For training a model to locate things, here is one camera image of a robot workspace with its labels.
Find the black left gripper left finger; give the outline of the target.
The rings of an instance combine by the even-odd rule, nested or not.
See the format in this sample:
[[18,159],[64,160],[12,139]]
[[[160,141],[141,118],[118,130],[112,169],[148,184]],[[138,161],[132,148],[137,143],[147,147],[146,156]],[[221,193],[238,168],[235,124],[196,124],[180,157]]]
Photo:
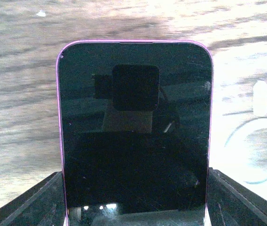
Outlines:
[[54,172],[0,208],[0,226],[63,226],[62,173]]

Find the purple edged smartphone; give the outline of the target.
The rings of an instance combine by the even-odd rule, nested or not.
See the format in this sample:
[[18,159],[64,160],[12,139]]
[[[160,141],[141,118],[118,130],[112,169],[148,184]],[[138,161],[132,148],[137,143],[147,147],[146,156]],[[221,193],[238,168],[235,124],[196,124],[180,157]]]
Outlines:
[[56,63],[69,226],[202,226],[213,65],[190,40],[79,40]]

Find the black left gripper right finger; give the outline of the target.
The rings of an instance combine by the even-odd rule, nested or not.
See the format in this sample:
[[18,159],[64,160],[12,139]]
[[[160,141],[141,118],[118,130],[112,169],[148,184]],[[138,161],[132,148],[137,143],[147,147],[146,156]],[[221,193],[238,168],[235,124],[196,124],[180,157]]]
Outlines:
[[267,201],[209,168],[207,208],[212,226],[267,226]]

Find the clear magsafe phone case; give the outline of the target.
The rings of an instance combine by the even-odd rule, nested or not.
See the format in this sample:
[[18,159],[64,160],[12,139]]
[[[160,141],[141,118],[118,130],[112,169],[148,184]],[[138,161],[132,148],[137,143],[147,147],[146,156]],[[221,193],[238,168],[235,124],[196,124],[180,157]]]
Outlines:
[[210,167],[267,200],[267,41],[213,54]]

